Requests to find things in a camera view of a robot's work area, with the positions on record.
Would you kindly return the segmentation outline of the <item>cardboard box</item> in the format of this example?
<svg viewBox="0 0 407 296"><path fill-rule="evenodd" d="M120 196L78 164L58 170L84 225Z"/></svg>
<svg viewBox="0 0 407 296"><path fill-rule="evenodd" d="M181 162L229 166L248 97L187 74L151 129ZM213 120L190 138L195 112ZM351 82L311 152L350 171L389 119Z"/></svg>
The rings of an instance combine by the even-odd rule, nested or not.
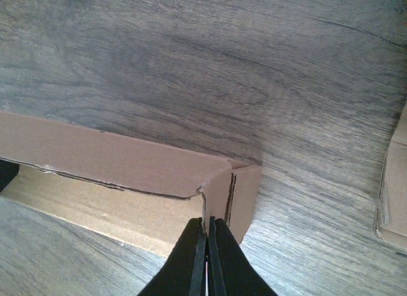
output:
<svg viewBox="0 0 407 296"><path fill-rule="evenodd" d="M10 112L1 160L18 166L2 197L163 257L192 218L241 242L261 180L257 165Z"/></svg>

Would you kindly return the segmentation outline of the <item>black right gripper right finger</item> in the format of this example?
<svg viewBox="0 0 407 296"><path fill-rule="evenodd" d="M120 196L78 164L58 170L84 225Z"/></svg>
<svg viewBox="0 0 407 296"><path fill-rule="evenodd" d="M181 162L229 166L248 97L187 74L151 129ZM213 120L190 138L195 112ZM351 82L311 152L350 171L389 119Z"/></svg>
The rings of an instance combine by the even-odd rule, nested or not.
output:
<svg viewBox="0 0 407 296"><path fill-rule="evenodd" d="M254 270L222 218L210 218L209 295L275 295Z"/></svg>

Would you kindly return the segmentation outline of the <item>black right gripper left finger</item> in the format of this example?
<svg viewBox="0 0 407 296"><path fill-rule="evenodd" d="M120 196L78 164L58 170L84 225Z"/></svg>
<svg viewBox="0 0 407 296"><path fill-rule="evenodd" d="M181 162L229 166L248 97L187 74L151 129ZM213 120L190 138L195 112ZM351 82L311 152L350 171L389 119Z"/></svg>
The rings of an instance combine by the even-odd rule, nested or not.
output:
<svg viewBox="0 0 407 296"><path fill-rule="evenodd" d="M201 218L187 223L163 267L140 295L205 295L206 235Z"/></svg>

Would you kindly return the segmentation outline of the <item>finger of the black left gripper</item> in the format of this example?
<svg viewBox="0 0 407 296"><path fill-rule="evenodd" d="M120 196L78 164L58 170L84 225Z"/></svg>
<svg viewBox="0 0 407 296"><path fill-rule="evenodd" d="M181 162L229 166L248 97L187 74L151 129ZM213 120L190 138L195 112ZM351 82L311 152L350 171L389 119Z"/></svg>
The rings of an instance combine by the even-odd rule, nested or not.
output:
<svg viewBox="0 0 407 296"><path fill-rule="evenodd" d="M16 163L0 160L0 192L17 176L19 167Z"/></svg>

